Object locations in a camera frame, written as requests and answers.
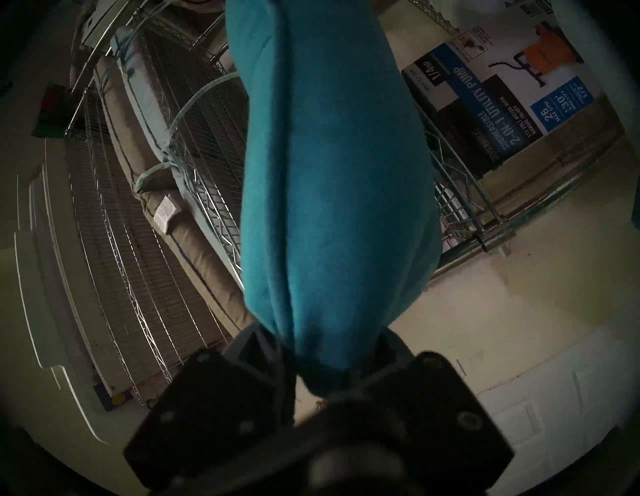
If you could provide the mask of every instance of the light blue fabric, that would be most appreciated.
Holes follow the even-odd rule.
[[[250,96],[246,305],[327,394],[437,265],[422,125],[366,0],[227,0],[227,33]]]

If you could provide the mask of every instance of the cardboard box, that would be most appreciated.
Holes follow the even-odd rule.
[[[544,0],[509,7],[429,51],[403,74],[415,100],[477,179],[601,94]]]

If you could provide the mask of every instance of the metal wire shelving unit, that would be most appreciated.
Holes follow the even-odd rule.
[[[78,235],[131,391],[146,403],[191,354],[229,336],[131,195],[92,92],[82,119],[84,136],[66,142]]]
[[[153,91],[167,125],[205,84],[224,75],[218,55],[198,53],[188,40],[171,39],[159,24],[140,36],[153,68]],[[185,167],[189,192],[197,200],[242,287],[240,210],[248,129],[248,96],[235,81],[209,90],[184,115],[174,150]]]

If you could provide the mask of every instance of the care label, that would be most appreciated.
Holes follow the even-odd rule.
[[[169,229],[169,221],[181,210],[180,205],[170,195],[163,198],[154,215],[154,222],[163,234]]]

